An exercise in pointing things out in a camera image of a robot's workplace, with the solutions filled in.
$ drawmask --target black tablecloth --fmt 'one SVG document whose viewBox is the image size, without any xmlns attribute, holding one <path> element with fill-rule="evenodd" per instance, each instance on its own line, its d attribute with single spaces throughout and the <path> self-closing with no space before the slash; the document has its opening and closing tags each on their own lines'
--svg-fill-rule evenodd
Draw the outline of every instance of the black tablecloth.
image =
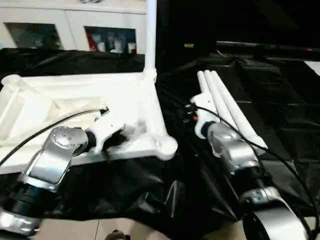
<svg viewBox="0 0 320 240">
<path fill-rule="evenodd" d="M 200 93 L 199 70 L 215 70 L 268 145 L 295 165 L 320 199 L 320 78 L 303 62 L 199 58 L 170 68 L 157 62 L 156 88 L 175 157 L 117 160 L 75 166 L 60 189 L 51 218 L 126 217 L 173 239 L 195 239 L 242 216 L 230 182 L 210 146 L 193 132 L 184 105 Z M 0 78 L 140 72 L 143 56 L 36 49 L 0 50 Z M 280 192 L 304 216 L 310 202 L 294 176 L 272 156 L 262 156 Z M 2 198 L 17 174 L 0 176 Z"/>
</svg>

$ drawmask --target robotic arm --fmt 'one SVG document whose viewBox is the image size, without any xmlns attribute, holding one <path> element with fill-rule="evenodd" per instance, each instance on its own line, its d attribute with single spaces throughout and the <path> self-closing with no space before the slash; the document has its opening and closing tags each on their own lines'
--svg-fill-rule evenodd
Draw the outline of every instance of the robotic arm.
<svg viewBox="0 0 320 240">
<path fill-rule="evenodd" d="M 209 92 L 194 96 L 197 106 L 214 112 Z M 253 147 L 208 111 L 197 109 L 195 134 L 207 139 L 229 173 L 244 211 L 248 240 L 307 240 L 307 231 L 262 169 Z"/>
<path fill-rule="evenodd" d="M 27 237 L 35 235 L 44 213 L 54 207 L 55 194 L 72 157 L 85 152 L 100 153 L 105 141 L 124 127 L 120 120 L 113 120 L 111 112 L 106 112 L 87 130 L 65 126 L 52 129 L 3 203 L 0 230 Z"/>
</svg>

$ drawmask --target glass cabinet door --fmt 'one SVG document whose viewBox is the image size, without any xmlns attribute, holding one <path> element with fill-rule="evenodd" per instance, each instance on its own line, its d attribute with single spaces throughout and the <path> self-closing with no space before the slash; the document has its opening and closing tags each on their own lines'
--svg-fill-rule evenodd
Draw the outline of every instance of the glass cabinet door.
<svg viewBox="0 0 320 240">
<path fill-rule="evenodd" d="M 54 24 L 5 22 L 17 48 L 63 49 Z"/>
<path fill-rule="evenodd" d="M 74 50 L 65 11 L 0 8 L 0 45 L 5 48 Z"/>
<path fill-rule="evenodd" d="M 84 26 L 90 51 L 137 53 L 136 30 L 129 28 Z"/>
<path fill-rule="evenodd" d="M 146 15 L 66 11 L 76 48 L 81 51 L 145 54 Z"/>
</svg>

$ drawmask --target black wire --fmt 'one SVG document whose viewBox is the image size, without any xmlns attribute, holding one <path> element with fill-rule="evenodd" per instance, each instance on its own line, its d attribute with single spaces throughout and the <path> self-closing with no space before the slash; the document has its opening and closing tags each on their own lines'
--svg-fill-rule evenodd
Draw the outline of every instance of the black wire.
<svg viewBox="0 0 320 240">
<path fill-rule="evenodd" d="M 237 134 L 239 134 L 239 136 L 246 142 L 248 143 L 249 145 L 251 146 L 255 146 L 261 150 L 264 150 L 266 153 L 274 156 L 275 158 L 277 158 L 280 162 L 282 162 L 288 169 L 289 171 L 295 176 L 295 178 L 298 180 L 298 182 L 301 184 L 303 190 L 305 191 L 306 195 L 308 196 L 311 204 L 312 204 L 312 208 L 314 210 L 314 213 L 315 213 L 315 228 L 312 232 L 312 234 L 310 235 L 310 228 L 307 229 L 307 232 L 309 233 L 309 239 L 311 240 L 314 240 L 316 239 L 319 231 L 320 231 L 320 212 L 319 212 L 319 209 L 317 207 L 317 204 L 316 204 L 316 200 L 314 199 L 314 197 L 311 195 L 306 183 L 304 182 L 304 180 L 299 176 L 299 174 L 287 163 L 286 160 L 284 160 L 281 156 L 279 156 L 278 154 L 276 154 L 275 152 L 271 151 L 270 149 L 266 148 L 266 147 L 263 147 L 263 146 L 260 146 L 250 140 L 248 140 L 243 134 L 241 134 L 241 132 L 239 132 L 234 126 L 232 126 L 227 120 L 225 120 L 223 117 L 221 117 L 220 115 L 218 115 L 217 113 L 207 109 L 207 108 L 204 108 L 204 107 L 201 107 L 201 106 L 197 106 L 196 104 L 192 103 L 191 104 L 191 108 L 194 107 L 196 109 L 200 109 L 200 110 L 203 110 L 203 111 L 206 111 L 214 116 L 216 116 L 217 118 L 219 118 L 222 122 L 224 122 L 226 125 L 228 125 L 228 127 L 230 127 L 233 131 L 235 131 Z"/>
<path fill-rule="evenodd" d="M 3 165 L 16 151 L 18 151 L 20 148 L 22 148 L 26 143 L 28 143 L 30 140 L 34 139 L 35 137 L 39 136 L 40 134 L 44 133 L 45 131 L 49 130 L 50 128 L 61 124 L 69 119 L 75 118 L 77 116 L 83 115 L 83 114 L 89 114 L 89 113 L 94 113 L 100 111 L 99 109 L 92 109 L 92 110 L 87 110 L 87 111 L 82 111 L 82 112 L 78 112 L 75 113 L 73 115 L 64 117 L 62 119 L 60 119 L 59 121 L 56 121 L 55 123 L 52 123 L 48 126 L 46 126 L 45 128 L 41 129 L 40 131 L 37 131 L 36 133 L 32 134 L 31 136 L 29 136 L 28 138 L 26 138 L 25 140 L 23 140 L 22 142 L 20 142 L 17 146 L 15 146 L 1 161 L 0 161 L 0 166 Z"/>
</svg>

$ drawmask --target white rod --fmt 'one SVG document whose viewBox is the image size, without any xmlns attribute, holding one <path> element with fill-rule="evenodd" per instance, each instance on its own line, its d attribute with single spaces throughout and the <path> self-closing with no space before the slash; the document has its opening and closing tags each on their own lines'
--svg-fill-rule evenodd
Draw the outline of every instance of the white rod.
<svg viewBox="0 0 320 240">
<path fill-rule="evenodd" d="M 157 0 L 146 1 L 145 70 L 156 69 Z"/>
<path fill-rule="evenodd" d="M 206 78 L 205 78 L 204 72 L 203 71 L 198 71 L 197 76 L 198 76 L 201 92 L 202 93 L 209 93 L 210 90 L 209 90 L 208 84 L 206 82 Z"/>
<path fill-rule="evenodd" d="M 240 107 L 230 94 L 229 90 L 225 86 L 225 84 L 222 82 L 221 78 L 217 74 L 216 71 L 211 72 L 212 80 L 214 81 L 216 87 L 218 88 L 218 91 L 220 92 L 223 101 L 225 102 L 227 108 L 229 109 L 229 112 L 231 113 L 231 116 L 233 120 L 235 121 L 235 124 L 239 131 L 250 141 L 262 146 L 267 147 L 266 143 L 263 141 L 261 137 L 259 137 L 251 124 L 249 123 L 248 119 L 244 115 L 244 113 L 241 111 Z"/>
<path fill-rule="evenodd" d="M 232 116 L 231 116 L 231 114 L 230 114 L 230 112 L 224 102 L 224 99 L 222 98 L 214 80 L 212 79 L 210 71 L 205 70 L 204 76 L 205 76 L 206 83 L 209 87 L 209 90 L 211 92 L 212 99 L 214 101 L 214 105 L 216 107 L 218 114 L 221 117 L 223 117 L 226 121 L 228 121 L 232 126 L 234 126 L 236 129 L 238 129 L 235 121 L 233 120 L 233 118 L 232 118 Z"/>
</svg>

